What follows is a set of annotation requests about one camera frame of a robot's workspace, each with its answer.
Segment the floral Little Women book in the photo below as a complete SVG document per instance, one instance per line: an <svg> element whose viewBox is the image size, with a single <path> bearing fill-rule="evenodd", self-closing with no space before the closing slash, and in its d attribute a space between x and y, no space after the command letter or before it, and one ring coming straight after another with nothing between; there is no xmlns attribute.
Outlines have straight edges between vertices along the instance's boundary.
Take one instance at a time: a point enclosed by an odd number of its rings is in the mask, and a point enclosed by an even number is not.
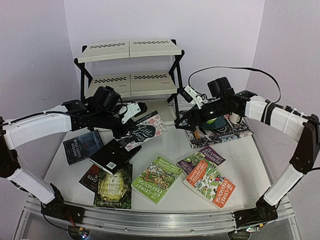
<svg viewBox="0 0 320 240"><path fill-rule="evenodd" d="M125 136L115 139L128 152L168 131L157 110L138 119L135 124Z"/></svg>

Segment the black Moon and Sixpence book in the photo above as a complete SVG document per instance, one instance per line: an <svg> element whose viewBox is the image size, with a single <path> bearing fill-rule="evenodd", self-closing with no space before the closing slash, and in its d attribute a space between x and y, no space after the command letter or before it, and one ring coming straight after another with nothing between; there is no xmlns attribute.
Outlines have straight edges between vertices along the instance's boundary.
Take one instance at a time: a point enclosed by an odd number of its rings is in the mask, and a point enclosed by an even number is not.
<svg viewBox="0 0 320 240"><path fill-rule="evenodd" d="M89 157L90 161L99 168L114 175L128 163L142 147L136 146L132 150L127 151L116 140L111 140L101 149Z"/></svg>

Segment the orange 78-Storey Treehouse book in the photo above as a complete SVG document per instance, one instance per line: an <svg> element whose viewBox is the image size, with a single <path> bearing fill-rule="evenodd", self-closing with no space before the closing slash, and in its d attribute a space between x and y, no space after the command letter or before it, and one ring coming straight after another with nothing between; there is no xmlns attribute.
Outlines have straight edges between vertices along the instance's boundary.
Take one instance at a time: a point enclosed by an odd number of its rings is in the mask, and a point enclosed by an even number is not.
<svg viewBox="0 0 320 240"><path fill-rule="evenodd" d="M209 162L202 160L184 179L183 183L202 199L222 209L236 186Z"/></svg>

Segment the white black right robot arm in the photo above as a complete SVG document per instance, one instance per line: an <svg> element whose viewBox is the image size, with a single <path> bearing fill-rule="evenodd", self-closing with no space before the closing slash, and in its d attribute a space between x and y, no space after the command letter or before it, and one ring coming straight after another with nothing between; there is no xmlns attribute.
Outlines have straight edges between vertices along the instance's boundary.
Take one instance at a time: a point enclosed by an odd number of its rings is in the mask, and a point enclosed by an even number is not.
<svg viewBox="0 0 320 240"><path fill-rule="evenodd" d="M236 229L258 227L276 220L277 207L307 173L314 171L315 161L320 152L320 123L318 116L299 113L289 106L281 106L263 97L243 90L235 93L226 77L209 82L213 101L205 103L191 86L178 89L193 107L175 120L175 127L195 131L203 123L229 115L232 123L248 118L264 123L290 136L297 146L288 166L271 187L259 198L254 208L235 211Z"/></svg>

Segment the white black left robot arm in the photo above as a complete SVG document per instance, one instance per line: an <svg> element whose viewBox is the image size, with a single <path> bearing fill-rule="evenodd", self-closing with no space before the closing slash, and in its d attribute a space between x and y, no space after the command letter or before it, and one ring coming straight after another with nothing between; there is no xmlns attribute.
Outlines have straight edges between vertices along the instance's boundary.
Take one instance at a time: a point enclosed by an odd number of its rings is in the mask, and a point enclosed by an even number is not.
<svg viewBox="0 0 320 240"><path fill-rule="evenodd" d="M0 176L40 200L45 215L64 218L69 206L58 188L23 168L16 148L58 133L83 128L111 130L119 138L133 128L132 117L141 112L137 102L125 103L112 87L100 86L85 101L70 100L52 109L18 119L0 121Z"/></svg>

